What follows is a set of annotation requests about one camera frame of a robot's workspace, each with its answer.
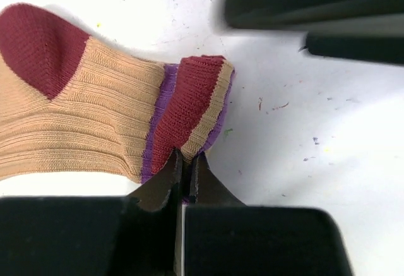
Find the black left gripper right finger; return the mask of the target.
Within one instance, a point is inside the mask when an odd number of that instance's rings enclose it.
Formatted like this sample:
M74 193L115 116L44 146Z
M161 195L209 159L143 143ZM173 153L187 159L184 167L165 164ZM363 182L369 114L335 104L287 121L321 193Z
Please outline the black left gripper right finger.
M304 207L243 204L212 173L205 154L193 160L184 212L186 275L351 275L331 215Z

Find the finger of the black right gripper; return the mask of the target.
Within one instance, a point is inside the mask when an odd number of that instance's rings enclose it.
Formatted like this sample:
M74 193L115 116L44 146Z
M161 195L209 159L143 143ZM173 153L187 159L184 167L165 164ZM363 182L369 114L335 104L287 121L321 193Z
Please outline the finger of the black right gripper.
M232 30L304 32L315 56L403 64L403 0L218 0Z

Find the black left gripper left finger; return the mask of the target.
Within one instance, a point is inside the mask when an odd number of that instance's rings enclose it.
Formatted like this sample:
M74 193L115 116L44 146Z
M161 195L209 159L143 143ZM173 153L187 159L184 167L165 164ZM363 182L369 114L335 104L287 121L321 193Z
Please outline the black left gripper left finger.
M180 275L182 155L126 196L1 199L2 275Z

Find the tan maroon purple-striped sock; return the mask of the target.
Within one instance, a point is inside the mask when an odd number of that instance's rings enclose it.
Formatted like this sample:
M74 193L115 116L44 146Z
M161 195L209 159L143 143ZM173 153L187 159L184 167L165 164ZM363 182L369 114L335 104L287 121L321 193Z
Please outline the tan maroon purple-striped sock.
M143 184L173 150L189 165L222 130L223 56L177 64L109 47L31 4L1 12L1 177L106 172Z

